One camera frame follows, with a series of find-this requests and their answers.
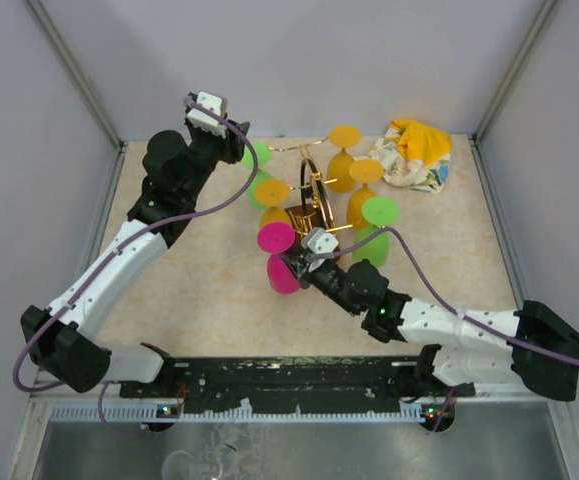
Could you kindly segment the gold wire wine glass rack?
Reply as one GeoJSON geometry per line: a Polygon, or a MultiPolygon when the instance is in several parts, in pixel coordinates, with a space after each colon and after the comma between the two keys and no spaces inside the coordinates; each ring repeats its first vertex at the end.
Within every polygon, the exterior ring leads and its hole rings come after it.
{"type": "Polygon", "coordinates": [[[330,193],[333,192],[327,186],[327,172],[325,175],[316,166],[309,147],[323,144],[327,138],[311,143],[298,144],[291,147],[269,146],[272,152],[288,152],[297,150],[301,155],[300,163],[300,184],[297,187],[290,187],[300,193],[300,203],[283,209],[288,213],[291,224],[296,233],[295,245],[298,245],[310,230],[315,227],[322,227],[327,231],[336,234],[342,230],[352,229],[350,225],[338,225],[336,223],[334,209],[330,201],[330,193]]]}

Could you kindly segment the pink plastic wine glass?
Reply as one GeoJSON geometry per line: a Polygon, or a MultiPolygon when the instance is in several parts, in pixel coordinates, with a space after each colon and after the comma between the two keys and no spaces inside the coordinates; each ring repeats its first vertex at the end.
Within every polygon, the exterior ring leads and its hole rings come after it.
{"type": "Polygon", "coordinates": [[[283,222],[268,223],[257,235],[258,247],[269,254],[266,266],[269,284],[275,292],[282,295],[291,295],[300,289],[293,273],[280,258],[280,254],[288,251],[294,242],[293,227],[283,222]]]}

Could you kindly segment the orange plastic wine glass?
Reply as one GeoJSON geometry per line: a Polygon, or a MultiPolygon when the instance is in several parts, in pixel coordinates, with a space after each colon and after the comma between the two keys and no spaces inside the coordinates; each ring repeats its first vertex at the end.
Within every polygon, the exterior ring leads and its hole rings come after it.
{"type": "Polygon", "coordinates": [[[278,179],[265,180],[256,187],[254,197],[265,208],[259,222],[260,228],[271,223],[291,224],[288,213],[281,207],[289,196],[290,187],[278,179]]]}
{"type": "Polygon", "coordinates": [[[348,170],[352,180],[360,185],[350,196],[347,204],[346,221],[354,230],[361,230],[368,225],[362,215],[362,205],[373,198],[376,193],[369,187],[384,175],[382,165],[373,159],[356,160],[348,170]]]}
{"type": "Polygon", "coordinates": [[[328,162],[326,180],[327,186],[335,193],[349,193],[356,185],[349,174],[354,158],[348,150],[357,145],[360,139],[360,131],[352,125],[336,126],[328,135],[329,142],[338,148],[338,152],[328,162]]]}

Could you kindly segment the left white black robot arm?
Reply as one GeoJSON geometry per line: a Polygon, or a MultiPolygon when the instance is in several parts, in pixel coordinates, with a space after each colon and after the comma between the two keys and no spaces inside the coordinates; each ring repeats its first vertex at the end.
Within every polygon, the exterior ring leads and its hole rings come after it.
{"type": "Polygon", "coordinates": [[[20,357],[78,393],[103,382],[139,382],[158,397],[176,387],[177,373],[164,364],[162,351],[101,345],[96,338],[132,283],[199,217],[198,196],[217,164],[235,164],[253,149],[246,122],[223,118],[218,134],[185,123],[189,140],[173,130],[149,140],[141,194],[103,253],[47,307],[30,306],[21,317],[26,345],[20,357]]]}

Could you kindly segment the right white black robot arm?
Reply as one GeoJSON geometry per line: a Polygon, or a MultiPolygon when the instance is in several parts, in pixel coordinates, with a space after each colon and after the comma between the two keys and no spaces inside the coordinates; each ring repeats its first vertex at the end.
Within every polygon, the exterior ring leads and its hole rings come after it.
{"type": "Polygon", "coordinates": [[[459,310],[391,290],[367,260],[342,269],[297,248],[279,259],[301,287],[314,287],[348,314],[362,315],[362,329],[375,340],[422,345],[415,380],[427,395],[489,383],[523,385],[554,401],[577,396],[579,332],[541,302],[505,311],[459,310]]]}

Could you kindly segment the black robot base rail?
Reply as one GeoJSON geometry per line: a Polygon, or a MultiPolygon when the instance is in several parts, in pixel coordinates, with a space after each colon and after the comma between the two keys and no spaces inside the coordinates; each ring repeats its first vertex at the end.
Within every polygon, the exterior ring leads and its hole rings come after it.
{"type": "Polygon", "coordinates": [[[471,383],[449,387],[427,366],[435,348],[419,356],[171,357],[150,383],[123,381],[120,396],[170,399],[158,411],[165,423],[191,415],[213,419],[288,416],[394,416],[423,398],[472,397],[471,383]]]}

